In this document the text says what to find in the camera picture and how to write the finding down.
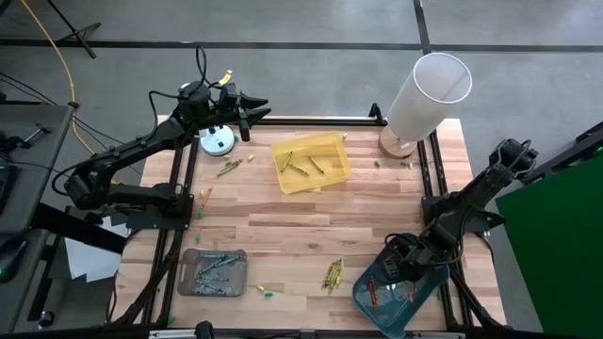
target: green panel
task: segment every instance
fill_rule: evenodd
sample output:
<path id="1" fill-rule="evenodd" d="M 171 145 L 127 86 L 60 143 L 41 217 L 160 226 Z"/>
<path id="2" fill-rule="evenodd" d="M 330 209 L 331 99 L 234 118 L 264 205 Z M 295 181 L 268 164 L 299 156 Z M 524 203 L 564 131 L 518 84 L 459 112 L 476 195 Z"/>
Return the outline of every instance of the green panel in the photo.
<path id="1" fill-rule="evenodd" d="M 603 156 L 497 206 L 544 331 L 603 338 Z"/>

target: wooden table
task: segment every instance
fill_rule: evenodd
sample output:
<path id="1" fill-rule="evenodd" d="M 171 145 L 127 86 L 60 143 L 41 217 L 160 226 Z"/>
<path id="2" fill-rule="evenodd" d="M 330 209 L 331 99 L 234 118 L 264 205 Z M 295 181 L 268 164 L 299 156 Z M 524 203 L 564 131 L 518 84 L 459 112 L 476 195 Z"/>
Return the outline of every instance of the wooden table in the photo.
<path id="1" fill-rule="evenodd" d="M 174 327 L 194 326 L 209 320 L 216 328 L 375 330 L 356 310 L 351 288 L 383 248 L 389 233 L 418 234 L 423 227 L 420 198 L 424 195 L 418 154 L 412 170 L 385 158 L 377 147 L 382 127 L 255 126 L 251 142 L 239 142 L 231 159 L 245 161 L 238 169 L 216 177 L 224 166 L 221 157 L 200 151 L 191 192 L 214 187 L 204 209 L 195 201 L 191 227 L 185 232 L 182 252 L 243 249 L 249 255 L 248 289 L 237 299 L 182 297 L 174 289 L 171 316 Z M 346 183 L 286 195 L 279 188 L 271 144 L 325 132 L 347 133 L 344 142 L 352 174 Z M 459 120 L 447 119 L 438 127 L 440 148 L 450 191 L 464 187 L 471 168 Z M 432 151 L 427 154 L 432 167 Z M 247 157 L 255 154 L 253 162 Z M 173 152 L 147 159 L 142 186 L 168 182 Z M 380 169 L 374 162 L 382 163 Z M 181 168 L 184 178 L 186 161 Z M 202 236 L 196 244 L 197 234 Z M 129 243 L 117 278 L 120 316 L 149 279 L 157 231 L 142 231 Z M 341 285 L 329 294 L 320 288 L 332 261 L 343 258 Z M 490 252 L 474 235 L 464 240 L 464 275 L 467 284 L 494 319 L 505 322 Z M 274 292 L 266 299 L 258 284 Z M 451 294 L 454 311 L 461 321 L 458 294 Z M 156 319 L 163 297 L 163 284 L 155 298 Z M 408 330 L 445 329 L 444 313 L 437 290 L 407 326 Z"/>

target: yellow plastic bin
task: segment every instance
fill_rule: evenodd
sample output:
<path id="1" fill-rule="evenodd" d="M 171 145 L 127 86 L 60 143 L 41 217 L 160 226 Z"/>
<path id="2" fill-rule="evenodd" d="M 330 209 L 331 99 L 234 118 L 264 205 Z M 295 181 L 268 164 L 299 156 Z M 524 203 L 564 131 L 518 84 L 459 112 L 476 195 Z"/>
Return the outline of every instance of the yellow plastic bin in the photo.
<path id="1" fill-rule="evenodd" d="M 308 175 L 288 165 L 284 169 L 290 153 L 288 164 L 302 169 Z M 351 174 L 341 134 L 336 132 L 274 144 L 272 156 L 279 185 L 285 194 L 345 182 Z"/>

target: gray floor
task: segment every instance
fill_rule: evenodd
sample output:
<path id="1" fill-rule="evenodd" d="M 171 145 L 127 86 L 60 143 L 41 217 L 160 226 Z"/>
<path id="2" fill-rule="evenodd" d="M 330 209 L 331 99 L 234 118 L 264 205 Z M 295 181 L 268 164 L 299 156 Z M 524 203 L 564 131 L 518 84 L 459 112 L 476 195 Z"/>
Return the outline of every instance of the gray floor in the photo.
<path id="1" fill-rule="evenodd" d="M 417 43 L 411 0 L 57 0 L 76 25 L 103 23 L 95 39 L 205 41 L 327 41 Z M 433 43 L 600 44 L 603 3 L 595 0 L 423 0 Z M 44 1 L 31 1 L 54 37 L 66 34 Z M 42 38 L 17 2 L 0 17 L 1 37 Z M 192 50 L 62 50 L 75 82 L 79 116 L 113 137 L 129 139 L 150 130 L 149 89 L 175 92 L 198 73 Z M 391 105 L 404 77 L 420 57 L 412 51 L 208 50 L 208 75 L 234 71 L 246 93 L 270 99 L 273 114 L 365 116 L 370 104 Z M 453 112 L 462 119 L 474 173 L 505 137 L 532 139 L 544 162 L 576 135 L 602 120 L 600 54 L 453 53 L 474 77 L 471 95 Z M 66 76 L 44 47 L 0 47 L 0 69 L 55 100 L 69 100 Z M 25 97 L 3 84 L 13 99 Z M 174 102 L 161 99 L 169 112 Z M 100 146 L 90 141 L 96 150 Z M 88 154 L 68 135 L 57 167 Z M 116 176 L 137 184 L 124 169 Z M 51 192 L 44 200 L 68 202 Z M 541 331 L 503 228 L 493 232 L 497 278 L 510 325 Z M 111 282 L 54 287 L 49 304 L 55 328 L 100 323 Z M 20 330 L 32 329 L 23 322 Z"/>

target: white cylinder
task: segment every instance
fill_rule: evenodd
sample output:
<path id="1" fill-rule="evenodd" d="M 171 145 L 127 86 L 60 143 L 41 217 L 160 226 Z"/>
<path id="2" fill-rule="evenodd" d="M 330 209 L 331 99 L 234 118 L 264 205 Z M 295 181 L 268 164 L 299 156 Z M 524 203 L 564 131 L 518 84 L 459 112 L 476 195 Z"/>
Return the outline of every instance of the white cylinder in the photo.
<path id="1" fill-rule="evenodd" d="M 387 122 L 397 137 L 419 141 L 471 91 L 471 72 L 458 58 L 431 53 L 420 58 L 389 108 Z"/>

